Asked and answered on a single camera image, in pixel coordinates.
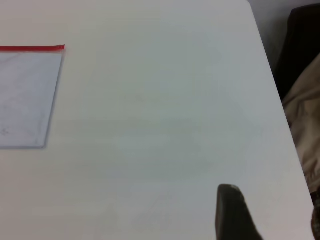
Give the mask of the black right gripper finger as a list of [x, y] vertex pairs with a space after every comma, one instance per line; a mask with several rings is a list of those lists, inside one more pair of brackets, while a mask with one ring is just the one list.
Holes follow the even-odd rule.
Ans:
[[232, 184], [217, 188], [215, 232], [218, 240], [261, 240], [241, 190]]

